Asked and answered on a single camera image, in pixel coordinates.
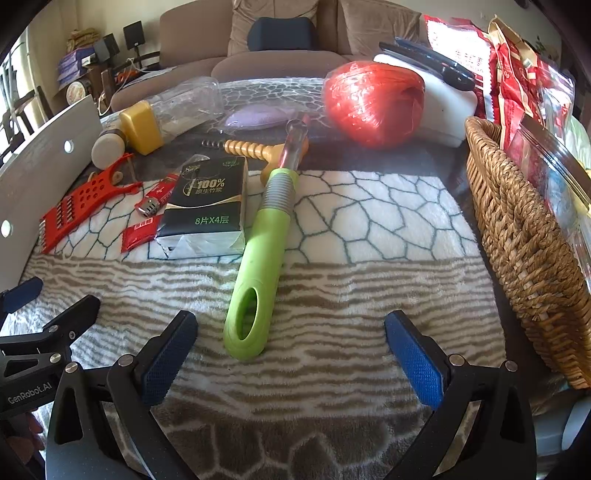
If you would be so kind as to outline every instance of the blue gripper pad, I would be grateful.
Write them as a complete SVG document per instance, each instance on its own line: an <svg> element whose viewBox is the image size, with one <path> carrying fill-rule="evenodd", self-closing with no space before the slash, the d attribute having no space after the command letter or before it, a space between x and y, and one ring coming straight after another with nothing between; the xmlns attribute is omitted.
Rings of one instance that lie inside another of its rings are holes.
<svg viewBox="0 0 591 480"><path fill-rule="evenodd" d="M6 313L14 313L30 301L35 300L43 289L43 281L38 277L29 278L18 287L4 294L2 309Z"/></svg>
<svg viewBox="0 0 591 480"><path fill-rule="evenodd" d="M418 399L436 410L447 387L445 354L431 337L421 335L401 310L389 313L384 323L390 350L398 359Z"/></svg>
<svg viewBox="0 0 591 480"><path fill-rule="evenodd" d="M165 344L154 357L154 361L147 366L141 378L142 402L149 407L163 402L170 385L173 384L178 371L195 343L197 339L195 315L189 312L180 312L166 327L160 338L165 339Z"/></svg>

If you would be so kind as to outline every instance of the metal screw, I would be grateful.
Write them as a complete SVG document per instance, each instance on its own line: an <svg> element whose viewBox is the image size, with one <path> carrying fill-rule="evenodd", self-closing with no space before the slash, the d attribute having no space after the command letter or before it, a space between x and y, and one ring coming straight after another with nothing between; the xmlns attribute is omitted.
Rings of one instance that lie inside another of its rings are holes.
<svg viewBox="0 0 591 480"><path fill-rule="evenodd" d="M457 353L453 353L449 356L449 362L454 367L461 367L463 364L466 363L466 359Z"/></svg>
<svg viewBox="0 0 591 480"><path fill-rule="evenodd" d="M132 363L134 362L134 356L127 354L127 355L123 355L119 357L119 360L117 360L117 364L120 367L128 367L130 366Z"/></svg>
<svg viewBox="0 0 591 480"><path fill-rule="evenodd" d="M76 362L70 362L69 364L66 365L66 373L67 374L72 374L76 370L78 370L78 364Z"/></svg>
<svg viewBox="0 0 591 480"><path fill-rule="evenodd" d="M509 372L517 372L517 364L514 361L512 361L512 360L507 360L505 362L505 368Z"/></svg>

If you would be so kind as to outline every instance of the red raffia ball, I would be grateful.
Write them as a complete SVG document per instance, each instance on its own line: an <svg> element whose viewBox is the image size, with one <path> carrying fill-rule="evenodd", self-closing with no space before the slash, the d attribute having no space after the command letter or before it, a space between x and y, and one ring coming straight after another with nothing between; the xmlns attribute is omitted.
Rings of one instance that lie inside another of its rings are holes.
<svg viewBox="0 0 591 480"><path fill-rule="evenodd" d="M370 148L394 147L421 122L425 82L412 70L353 61L324 81L329 118L351 139Z"/></svg>

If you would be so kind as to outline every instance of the wicker basket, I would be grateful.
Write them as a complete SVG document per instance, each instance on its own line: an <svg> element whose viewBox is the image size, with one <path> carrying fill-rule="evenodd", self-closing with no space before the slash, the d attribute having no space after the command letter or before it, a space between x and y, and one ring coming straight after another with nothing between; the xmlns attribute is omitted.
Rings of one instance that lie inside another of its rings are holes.
<svg viewBox="0 0 591 480"><path fill-rule="evenodd" d="M467 176L482 245L533 343L574 388L591 386L591 296L554 215L499 148L501 127L471 117Z"/></svg>

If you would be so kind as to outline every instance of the red grater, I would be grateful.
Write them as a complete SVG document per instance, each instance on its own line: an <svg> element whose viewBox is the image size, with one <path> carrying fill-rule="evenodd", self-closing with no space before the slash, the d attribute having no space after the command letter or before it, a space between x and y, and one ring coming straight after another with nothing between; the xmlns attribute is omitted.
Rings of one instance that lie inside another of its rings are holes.
<svg viewBox="0 0 591 480"><path fill-rule="evenodd" d="M105 171L66 195L61 202L47 212L39 225L41 252L49 253L74 228L86 220L100 205L124 193L138 193L141 182L125 187L111 183L117 168L128 161L132 154L125 154Z"/></svg>

